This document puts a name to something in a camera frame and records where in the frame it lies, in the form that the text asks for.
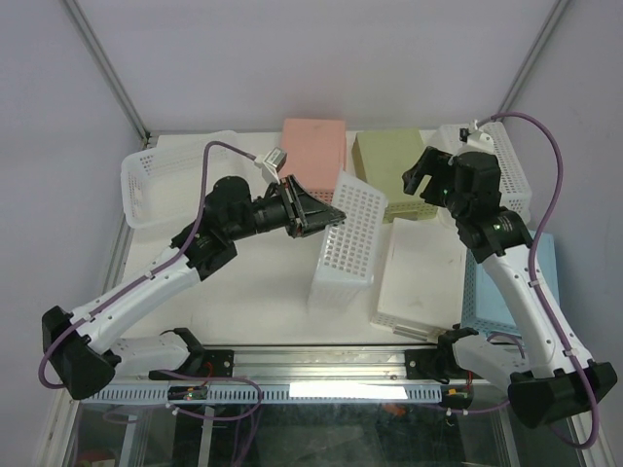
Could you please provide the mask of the cream white perforated basket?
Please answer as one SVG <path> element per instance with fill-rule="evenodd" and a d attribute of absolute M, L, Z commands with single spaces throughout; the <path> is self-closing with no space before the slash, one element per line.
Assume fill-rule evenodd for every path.
<path fill-rule="evenodd" d="M 466 248 L 436 220 L 396 219 L 370 324 L 396 336 L 436 342 L 460 321 Z"/>

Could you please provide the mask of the pink perforated basket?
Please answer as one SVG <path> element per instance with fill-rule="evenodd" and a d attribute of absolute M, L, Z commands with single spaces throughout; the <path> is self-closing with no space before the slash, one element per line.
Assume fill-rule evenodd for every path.
<path fill-rule="evenodd" d="M 314 197 L 331 203 L 337 179 L 347 165 L 345 121 L 288 118 L 279 147 L 287 155 L 279 175 L 294 175 Z"/>

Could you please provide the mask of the blue perforated basket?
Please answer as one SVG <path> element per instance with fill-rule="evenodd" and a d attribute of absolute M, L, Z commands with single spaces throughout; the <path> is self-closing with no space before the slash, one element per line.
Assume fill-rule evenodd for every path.
<path fill-rule="evenodd" d="M 543 233 L 537 246 L 536 259 L 556 302 L 560 302 L 555 238 Z M 480 334 L 499 332 L 520 337 L 520 331 L 493 280 L 477 264 L 473 254 L 466 255 L 463 305 L 460 324 Z"/>

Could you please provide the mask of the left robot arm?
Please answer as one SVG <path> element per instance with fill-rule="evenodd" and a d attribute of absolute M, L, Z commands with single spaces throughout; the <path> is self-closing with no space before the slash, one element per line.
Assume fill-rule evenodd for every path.
<path fill-rule="evenodd" d="M 44 364 L 51 365 L 76 400 L 99 392 L 114 377 L 204 376 L 202 344 L 186 328 L 158 336 L 123 339 L 145 315 L 227 265 L 237 241 L 277 229 L 293 238 L 339 225 L 342 210 L 315 198 L 292 175 L 269 185 L 258 198 L 238 176 L 218 180 L 205 197 L 198 224 L 187 226 L 134 279 L 67 312 L 54 306 L 42 317 Z"/>

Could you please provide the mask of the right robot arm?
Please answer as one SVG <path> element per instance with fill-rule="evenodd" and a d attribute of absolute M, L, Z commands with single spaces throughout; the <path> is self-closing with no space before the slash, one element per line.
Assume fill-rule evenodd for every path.
<path fill-rule="evenodd" d="M 439 337 L 430 377 L 447 382 L 462 371 L 483 377 L 505 392 L 514 414 L 529 428 L 580 413 L 596 416 L 616 384 L 608 362 L 598 363 L 568 325 L 531 259 L 535 241 L 521 216 L 502 206 L 497 157 L 481 152 L 452 156 L 432 147 L 403 176 L 404 191 L 447 209 L 458 237 L 493 280 L 525 345 L 521 358 L 471 328 Z"/>

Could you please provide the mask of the yellow-green perforated basket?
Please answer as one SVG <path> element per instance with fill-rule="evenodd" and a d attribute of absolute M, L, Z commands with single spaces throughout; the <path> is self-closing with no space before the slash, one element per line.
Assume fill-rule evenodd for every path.
<path fill-rule="evenodd" d="M 411 221 L 433 219 L 437 207 L 426 204 L 419 193 L 403 193 L 402 175 L 420 159 L 424 150 L 416 127 L 359 131 L 351 149 L 355 175 L 386 199 L 384 223 L 395 218 Z"/>

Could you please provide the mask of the translucent white basket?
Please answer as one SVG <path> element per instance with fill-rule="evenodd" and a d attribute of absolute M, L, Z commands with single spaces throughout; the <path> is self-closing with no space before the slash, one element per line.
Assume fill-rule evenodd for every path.
<path fill-rule="evenodd" d="M 459 130 L 467 125 L 443 125 L 434 131 L 421 131 L 425 146 L 432 146 L 449 154 L 455 154 L 464 145 L 459 140 Z M 499 190 L 501 205 L 518 213 L 523 221 L 531 221 L 531 187 L 520 165 L 503 123 L 485 124 L 481 130 L 490 136 L 501 169 Z"/>
<path fill-rule="evenodd" d="M 264 186 L 259 161 L 272 149 L 253 147 L 246 137 L 222 130 L 204 135 L 163 136 L 153 148 L 122 161 L 121 190 L 128 225 L 147 230 L 183 225 L 197 217 L 205 146 L 211 142 L 206 189 L 219 179 L 236 175 L 254 186 Z"/>
<path fill-rule="evenodd" d="M 343 171 L 331 205 L 346 220 L 325 229 L 308 296 L 311 310 L 345 309 L 374 282 L 386 196 Z"/>

